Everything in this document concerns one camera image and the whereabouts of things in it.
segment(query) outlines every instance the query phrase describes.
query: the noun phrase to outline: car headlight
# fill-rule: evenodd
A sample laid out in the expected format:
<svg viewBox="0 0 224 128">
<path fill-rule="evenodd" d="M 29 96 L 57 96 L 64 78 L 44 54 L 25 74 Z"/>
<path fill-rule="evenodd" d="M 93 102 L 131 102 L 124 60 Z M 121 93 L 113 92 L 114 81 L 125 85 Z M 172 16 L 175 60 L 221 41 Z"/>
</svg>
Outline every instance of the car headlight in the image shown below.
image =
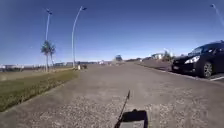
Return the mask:
<svg viewBox="0 0 224 128">
<path fill-rule="evenodd" d="M 187 61 L 185 61 L 185 64 L 189 64 L 189 63 L 195 63 L 199 60 L 200 56 L 195 56 Z"/>
</svg>

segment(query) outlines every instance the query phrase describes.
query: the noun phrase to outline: street lamp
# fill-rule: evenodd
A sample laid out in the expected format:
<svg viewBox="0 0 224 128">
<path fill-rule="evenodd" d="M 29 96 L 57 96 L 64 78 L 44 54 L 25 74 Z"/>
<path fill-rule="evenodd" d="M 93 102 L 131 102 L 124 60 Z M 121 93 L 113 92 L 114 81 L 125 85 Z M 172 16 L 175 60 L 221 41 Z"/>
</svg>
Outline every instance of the street lamp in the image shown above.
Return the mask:
<svg viewBox="0 0 224 128">
<path fill-rule="evenodd" d="M 76 22 L 78 20 L 78 17 L 79 17 L 79 14 L 81 11 L 83 10 L 86 10 L 87 8 L 84 8 L 84 7 L 80 7 L 79 11 L 78 11 L 78 14 L 76 15 L 75 17 L 75 21 L 74 21 L 74 24 L 73 24 L 73 28 L 72 28 L 72 64 L 73 64 L 73 68 L 75 68 L 75 55 L 74 55 L 74 31 L 75 31 L 75 26 L 76 26 Z"/>
<path fill-rule="evenodd" d="M 49 9 L 47 9 L 46 11 L 48 13 L 48 17 L 47 17 L 47 28 L 46 28 L 46 41 L 47 41 L 47 37 L 48 37 L 48 27 L 49 27 L 50 16 L 52 15 L 52 12 Z"/>
<path fill-rule="evenodd" d="M 218 18 L 219 18 L 219 20 L 220 20 L 222 26 L 224 27 L 224 21 L 223 21 L 222 16 L 221 16 L 220 13 L 219 13 L 218 8 L 215 6 L 215 4 L 210 5 L 210 7 L 212 7 L 212 8 L 215 9 L 216 14 L 217 14 L 217 16 L 218 16 Z"/>
</svg>

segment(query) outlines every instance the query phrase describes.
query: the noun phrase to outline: parked car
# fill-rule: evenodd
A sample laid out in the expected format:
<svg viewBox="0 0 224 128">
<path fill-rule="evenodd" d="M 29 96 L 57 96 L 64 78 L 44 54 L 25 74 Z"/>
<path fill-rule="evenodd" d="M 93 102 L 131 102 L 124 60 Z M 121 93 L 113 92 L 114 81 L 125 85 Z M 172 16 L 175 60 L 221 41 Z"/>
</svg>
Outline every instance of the parked car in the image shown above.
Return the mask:
<svg viewBox="0 0 224 128">
<path fill-rule="evenodd" d="M 175 59 L 171 68 L 173 72 L 190 71 L 204 78 L 224 72 L 224 41 L 194 49 L 187 56 Z"/>
</svg>

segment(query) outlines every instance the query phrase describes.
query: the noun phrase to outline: pavement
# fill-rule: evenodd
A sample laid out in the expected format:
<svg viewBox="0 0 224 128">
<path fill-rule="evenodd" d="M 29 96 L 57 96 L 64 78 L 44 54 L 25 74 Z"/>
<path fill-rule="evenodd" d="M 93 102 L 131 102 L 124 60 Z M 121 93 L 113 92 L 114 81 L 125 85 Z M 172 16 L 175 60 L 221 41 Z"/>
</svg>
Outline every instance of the pavement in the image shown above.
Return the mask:
<svg viewBox="0 0 224 128">
<path fill-rule="evenodd" d="M 224 127 L 223 84 L 132 63 L 81 71 L 79 78 L 0 113 L 0 127 L 112 128 L 129 90 L 124 112 L 146 112 L 147 127 Z"/>
</svg>

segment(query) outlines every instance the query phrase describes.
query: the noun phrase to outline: palm tree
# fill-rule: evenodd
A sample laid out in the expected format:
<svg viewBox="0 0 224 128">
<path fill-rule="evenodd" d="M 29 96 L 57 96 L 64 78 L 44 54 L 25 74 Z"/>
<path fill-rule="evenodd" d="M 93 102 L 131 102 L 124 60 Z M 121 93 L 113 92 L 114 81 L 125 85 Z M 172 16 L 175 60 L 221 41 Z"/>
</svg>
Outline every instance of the palm tree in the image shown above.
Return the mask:
<svg viewBox="0 0 224 128">
<path fill-rule="evenodd" d="M 54 67 L 54 62 L 53 62 L 52 56 L 53 56 L 54 53 L 55 53 L 55 45 L 50 44 L 49 54 L 50 54 L 50 57 L 51 57 L 51 62 L 52 62 L 53 67 Z"/>
<path fill-rule="evenodd" d="M 46 56 L 46 72 L 48 72 L 48 55 L 50 54 L 51 44 L 47 40 L 44 41 L 43 46 L 41 47 L 41 52 Z"/>
</svg>

